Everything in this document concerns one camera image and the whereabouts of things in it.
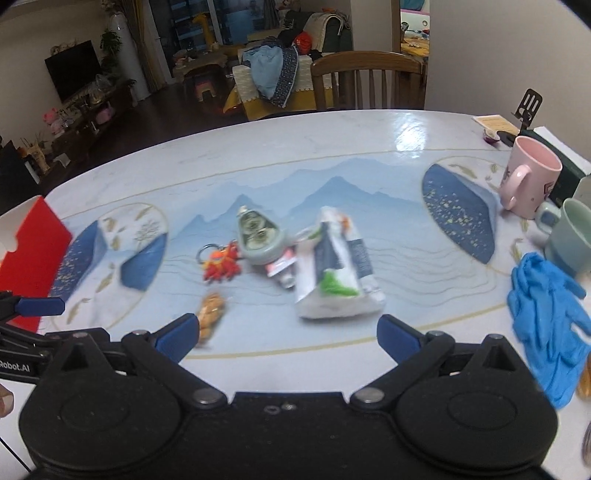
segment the snack package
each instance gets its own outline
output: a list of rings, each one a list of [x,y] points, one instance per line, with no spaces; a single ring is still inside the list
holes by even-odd
[[[209,340],[213,333],[214,325],[222,318],[226,310],[226,301],[217,292],[209,293],[201,302],[201,308],[197,312],[199,320],[199,344]]]
[[[591,355],[587,357],[587,364],[581,374],[577,394],[583,400],[589,400],[591,398]]]
[[[316,227],[299,234],[295,254],[300,317],[352,317],[384,308],[386,298],[363,239],[351,218],[336,208],[321,208]]]

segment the pink mug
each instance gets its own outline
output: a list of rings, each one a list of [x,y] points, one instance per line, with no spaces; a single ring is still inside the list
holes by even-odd
[[[535,218],[535,211],[552,192],[561,171],[558,155],[543,143],[517,137],[499,188],[501,205],[522,218]]]

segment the white vase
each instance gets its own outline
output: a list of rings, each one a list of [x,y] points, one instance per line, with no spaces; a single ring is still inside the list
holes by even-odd
[[[111,15],[109,29],[116,32],[121,39],[121,49],[117,54],[121,72],[128,79],[135,80],[132,87],[135,97],[137,100],[143,100],[150,95],[150,91],[148,90],[148,83],[144,77],[142,66],[139,63],[138,52],[134,39],[131,37],[125,15],[121,12]]]

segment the mug handle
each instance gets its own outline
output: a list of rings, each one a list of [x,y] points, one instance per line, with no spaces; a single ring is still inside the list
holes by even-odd
[[[551,223],[548,223],[547,218],[552,218]],[[556,223],[560,220],[560,209],[548,202],[542,203],[540,208],[535,213],[535,224],[540,230],[548,235],[552,233],[552,229]]]
[[[501,196],[501,205],[505,210],[511,210],[517,203],[515,194],[521,182],[525,180],[531,173],[531,168],[527,165],[519,165],[515,171],[511,174],[511,177],[505,182],[501,189],[499,189],[499,195]]]

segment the red box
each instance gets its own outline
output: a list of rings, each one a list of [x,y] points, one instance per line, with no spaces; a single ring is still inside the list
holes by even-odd
[[[41,196],[0,216],[0,290],[47,297],[71,240],[72,234]],[[39,321],[17,317],[10,323],[36,332]]]

